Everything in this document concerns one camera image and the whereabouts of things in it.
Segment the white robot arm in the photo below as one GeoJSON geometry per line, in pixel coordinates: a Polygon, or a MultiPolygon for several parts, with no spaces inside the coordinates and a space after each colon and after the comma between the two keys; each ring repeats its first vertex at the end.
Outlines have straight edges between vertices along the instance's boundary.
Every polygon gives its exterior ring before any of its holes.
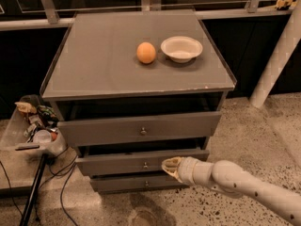
{"type": "Polygon", "coordinates": [[[262,181],[235,163],[203,162],[193,157],[172,157],[162,162],[164,172],[187,186],[204,186],[228,197],[242,195],[264,205],[293,226],[301,226],[301,196],[262,181]]]}

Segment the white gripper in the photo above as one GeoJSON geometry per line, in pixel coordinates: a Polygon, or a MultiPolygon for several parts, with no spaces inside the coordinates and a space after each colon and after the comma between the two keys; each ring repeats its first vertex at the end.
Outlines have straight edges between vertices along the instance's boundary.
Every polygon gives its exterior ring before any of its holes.
{"type": "Polygon", "coordinates": [[[213,186],[213,166],[193,157],[176,156],[162,162],[164,172],[188,186],[213,186]]]}

